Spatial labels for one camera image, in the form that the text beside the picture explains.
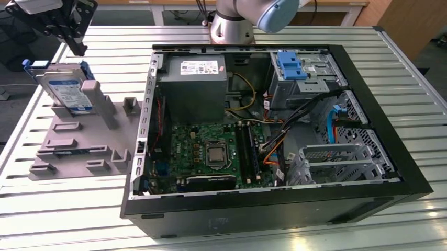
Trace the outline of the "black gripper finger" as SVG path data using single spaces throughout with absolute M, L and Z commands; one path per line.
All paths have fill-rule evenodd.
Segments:
M 46 36 L 54 36 L 60 42 L 68 45 L 73 55 L 81 55 L 81 38 L 69 27 L 47 25 L 43 29 Z
M 74 42 L 76 42 L 76 51 L 74 55 L 84 55 L 86 51 L 86 45 L 82 43 L 84 35 L 88 29 L 88 25 L 78 25 L 74 31 Z

